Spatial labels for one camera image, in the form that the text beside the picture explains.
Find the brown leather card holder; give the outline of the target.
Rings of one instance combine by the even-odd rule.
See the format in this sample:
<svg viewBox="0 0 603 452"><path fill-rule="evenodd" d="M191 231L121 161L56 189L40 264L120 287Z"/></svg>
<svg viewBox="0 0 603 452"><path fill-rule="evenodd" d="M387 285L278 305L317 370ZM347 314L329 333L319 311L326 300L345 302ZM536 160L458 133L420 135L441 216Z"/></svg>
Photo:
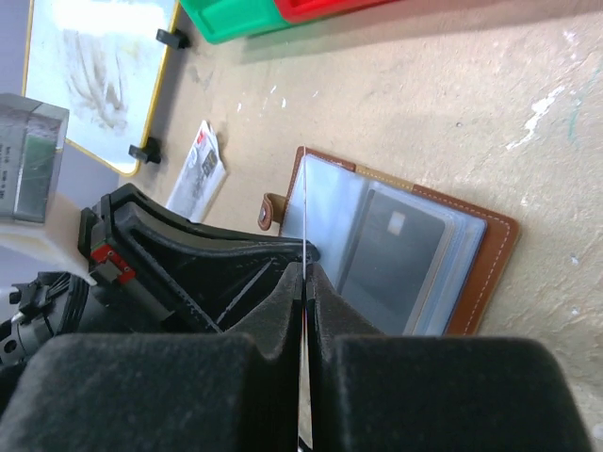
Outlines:
<svg viewBox="0 0 603 452"><path fill-rule="evenodd" d="M316 247L335 291L391 335L476 333L520 235L513 218L306 147L258 224Z"/></svg>

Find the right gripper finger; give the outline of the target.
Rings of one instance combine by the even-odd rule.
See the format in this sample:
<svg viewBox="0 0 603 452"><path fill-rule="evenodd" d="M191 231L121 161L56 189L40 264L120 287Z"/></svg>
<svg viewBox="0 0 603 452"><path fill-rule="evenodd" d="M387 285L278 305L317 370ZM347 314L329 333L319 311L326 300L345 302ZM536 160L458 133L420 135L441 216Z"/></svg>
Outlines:
<svg viewBox="0 0 603 452"><path fill-rule="evenodd" d="M5 451L294 451L302 268L223 333L47 342L1 417Z"/></svg>
<svg viewBox="0 0 603 452"><path fill-rule="evenodd" d="M387 336L307 270L317 451L589 451L554 356L512 337Z"/></svg>

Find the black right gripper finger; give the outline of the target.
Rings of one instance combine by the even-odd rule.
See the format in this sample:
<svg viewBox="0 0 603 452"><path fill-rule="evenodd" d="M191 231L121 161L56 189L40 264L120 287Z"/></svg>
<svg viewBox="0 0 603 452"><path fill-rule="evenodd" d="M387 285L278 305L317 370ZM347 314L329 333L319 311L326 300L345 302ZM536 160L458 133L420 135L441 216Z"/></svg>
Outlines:
<svg viewBox="0 0 603 452"><path fill-rule="evenodd" d="M173 213L132 184L80 214L77 247L93 295L130 331L223 332L319 251L298 238L248 234Z"/></svg>

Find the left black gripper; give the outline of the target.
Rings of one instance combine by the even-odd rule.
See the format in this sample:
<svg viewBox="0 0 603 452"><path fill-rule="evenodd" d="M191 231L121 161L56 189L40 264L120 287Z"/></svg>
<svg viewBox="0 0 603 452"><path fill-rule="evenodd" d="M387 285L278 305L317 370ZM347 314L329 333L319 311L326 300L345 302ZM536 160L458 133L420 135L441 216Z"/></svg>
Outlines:
<svg viewBox="0 0 603 452"><path fill-rule="evenodd" d="M50 339L73 333L157 332L170 311L115 284L90 285L68 272L40 272L4 297L16 308L1 323L1 365L24 363Z"/></svg>

